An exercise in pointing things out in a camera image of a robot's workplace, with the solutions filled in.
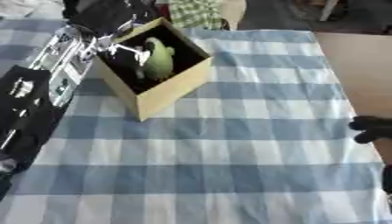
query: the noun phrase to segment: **floor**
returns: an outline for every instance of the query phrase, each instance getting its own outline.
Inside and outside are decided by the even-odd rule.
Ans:
[[[293,13],[293,0],[247,0],[248,7],[240,30],[287,29],[315,32],[379,34],[392,24],[391,0],[347,0],[349,13],[338,21],[303,20]]]

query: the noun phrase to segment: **plush frog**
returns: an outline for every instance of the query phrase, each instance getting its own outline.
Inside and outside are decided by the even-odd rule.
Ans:
[[[152,80],[166,80],[173,74],[174,49],[166,47],[158,38],[147,38],[145,47],[151,51],[143,65],[143,74]]]

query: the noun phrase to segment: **chair leg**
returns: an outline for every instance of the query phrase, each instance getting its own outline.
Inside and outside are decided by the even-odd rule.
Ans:
[[[78,14],[76,7],[80,0],[64,0],[65,9],[63,10],[64,18],[72,18]]]

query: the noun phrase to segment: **blue checkered tablecloth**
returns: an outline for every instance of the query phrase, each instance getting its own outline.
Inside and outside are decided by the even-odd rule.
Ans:
[[[58,21],[0,22],[0,74]],[[3,224],[389,223],[382,162],[308,31],[187,30],[210,81],[146,122],[94,69]]]

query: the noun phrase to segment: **open box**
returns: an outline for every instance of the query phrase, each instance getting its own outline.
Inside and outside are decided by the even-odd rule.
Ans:
[[[103,79],[125,105],[143,121],[175,102],[207,81],[212,57],[176,30],[164,18],[135,28],[129,35],[118,39],[126,46],[140,46],[147,38],[156,37],[164,45],[175,49],[174,75],[160,83],[147,83],[148,89],[139,89],[135,71],[110,63],[100,57],[97,66]]]

